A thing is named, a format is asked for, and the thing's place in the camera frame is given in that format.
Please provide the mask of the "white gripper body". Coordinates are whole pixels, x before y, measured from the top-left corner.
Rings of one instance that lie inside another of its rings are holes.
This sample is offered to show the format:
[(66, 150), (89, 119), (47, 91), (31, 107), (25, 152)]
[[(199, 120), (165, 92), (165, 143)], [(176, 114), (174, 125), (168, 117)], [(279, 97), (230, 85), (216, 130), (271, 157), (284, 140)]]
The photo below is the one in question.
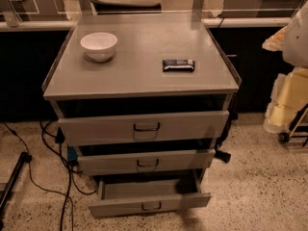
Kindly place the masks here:
[(273, 134), (284, 132), (307, 103), (308, 68), (295, 67), (289, 74), (279, 73), (272, 87), (264, 129)]

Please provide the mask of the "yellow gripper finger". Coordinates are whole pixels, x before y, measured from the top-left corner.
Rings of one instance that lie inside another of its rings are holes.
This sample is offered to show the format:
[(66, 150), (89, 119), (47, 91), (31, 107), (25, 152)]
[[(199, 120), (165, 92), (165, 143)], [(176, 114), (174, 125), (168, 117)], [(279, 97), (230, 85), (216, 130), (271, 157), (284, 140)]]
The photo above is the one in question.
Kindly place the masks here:
[(281, 28), (279, 31), (277, 31), (275, 34), (273, 34), (271, 37), (267, 38), (263, 44), (262, 48), (266, 49), (268, 51), (282, 51), (284, 46), (284, 38), (286, 34), (287, 27)]

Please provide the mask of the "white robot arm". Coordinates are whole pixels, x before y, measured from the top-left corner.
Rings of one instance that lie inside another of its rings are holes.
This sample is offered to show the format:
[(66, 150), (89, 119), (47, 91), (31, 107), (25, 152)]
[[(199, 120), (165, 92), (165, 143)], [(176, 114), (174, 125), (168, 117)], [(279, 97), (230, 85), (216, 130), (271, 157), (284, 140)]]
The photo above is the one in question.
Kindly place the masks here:
[(294, 69), (279, 74), (274, 81), (264, 129), (278, 134), (285, 132), (297, 113), (308, 103), (308, 2), (292, 21), (264, 41), (268, 51), (281, 51), (283, 60)]

